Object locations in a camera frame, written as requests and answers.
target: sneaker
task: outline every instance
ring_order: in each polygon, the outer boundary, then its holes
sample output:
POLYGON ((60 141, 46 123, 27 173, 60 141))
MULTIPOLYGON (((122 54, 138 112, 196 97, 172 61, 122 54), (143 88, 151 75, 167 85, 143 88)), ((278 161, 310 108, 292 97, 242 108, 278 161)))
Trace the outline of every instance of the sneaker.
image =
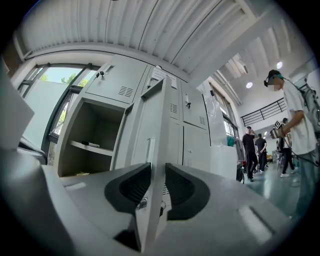
POLYGON ((288 173, 281 173, 280 178, 288 178, 289 176, 288 173))

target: sky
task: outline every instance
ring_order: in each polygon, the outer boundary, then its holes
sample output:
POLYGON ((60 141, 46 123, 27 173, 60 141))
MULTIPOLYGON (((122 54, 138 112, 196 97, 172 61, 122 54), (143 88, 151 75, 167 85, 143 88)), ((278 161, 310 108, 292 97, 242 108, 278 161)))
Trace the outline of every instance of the sky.
MULTIPOLYGON (((61 78, 67 80, 72 74, 78 74, 81 70, 74 67, 49 67, 45 74, 48 76, 47 81, 61 83, 61 78)), ((84 79, 89 80, 95 73, 96 71, 91 70, 84 79)))

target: jeans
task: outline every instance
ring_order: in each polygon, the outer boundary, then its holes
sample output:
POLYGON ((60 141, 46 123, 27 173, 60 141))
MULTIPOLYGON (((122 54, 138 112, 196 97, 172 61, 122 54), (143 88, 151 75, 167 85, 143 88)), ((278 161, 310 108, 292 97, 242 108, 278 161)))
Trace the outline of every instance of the jeans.
POLYGON ((292 155, 291 155, 291 149, 285 147, 282 151, 283 153, 283 169, 282 173, 285 174, 286 170, 288 168, 288 164, 290 164, 290 167, 292 170, 295 169, 294 164, 292 163, 292 155))
POLYGON ((319 168, 312 164, 315 162, 315 151, 298 155, 300 170, 300 195, 296 205, 296 214, 302 216, 306 213, 316 190, 319 168))
POLYGON ((246 153, 246 172, 248 179, 252 179, 254 169, 258 164, 258 159, 255 152, 246 153))
POLYGON ((264 151, 263 153, 259 152, 259 169, 261 171, 265 170, 266 163, 267 163, 267 152, 266 151, 264 151))

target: black t-shirt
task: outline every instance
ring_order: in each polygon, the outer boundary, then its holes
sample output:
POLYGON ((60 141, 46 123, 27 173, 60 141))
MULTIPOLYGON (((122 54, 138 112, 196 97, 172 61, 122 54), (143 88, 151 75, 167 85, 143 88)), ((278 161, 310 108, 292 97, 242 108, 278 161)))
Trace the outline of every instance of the black t-shirt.
POLYGON ((251 134, 245 134, 242 137, 242 143, 244 145, 244 150, 245 153, 248 154, 250 152, 255 153, 256 149, 255 149, 255 144, 254 144, 254 135, 251 134))
POLYGON ((255 145, 258 147, 258 152, 260 153, 260 151, 264 148, 264 146, 265 146, 265 143, 267 143, 266 142, 266 140, 264 139, 264 138, 258 138, 256 141, 255 141, 255 145))

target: black pants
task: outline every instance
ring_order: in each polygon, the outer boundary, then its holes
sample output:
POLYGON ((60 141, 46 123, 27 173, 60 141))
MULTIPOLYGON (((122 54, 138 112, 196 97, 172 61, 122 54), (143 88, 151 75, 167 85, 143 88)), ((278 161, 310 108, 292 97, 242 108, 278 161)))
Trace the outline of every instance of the black pants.
POLYGON ((267 163, 267 152, 266 151, 264 151, 263 153, 259 152, 259 169, 261 171, 265 170, 266 163, 267 163))
POLYGON ((283 170, 282 173, 285 174, 286 170, 288 168, 288 164, 290 164, 290 167, 292 170, 295 169, 294 164, 292 163, 292 155, 291 155, 291 149, 285 147, 282 150, 282 155, 283 155, 283 170))
POLYGON ((258 164, 255 152, 246 153, 246 172, 249 179, 253 178, 253 172, 258 164))

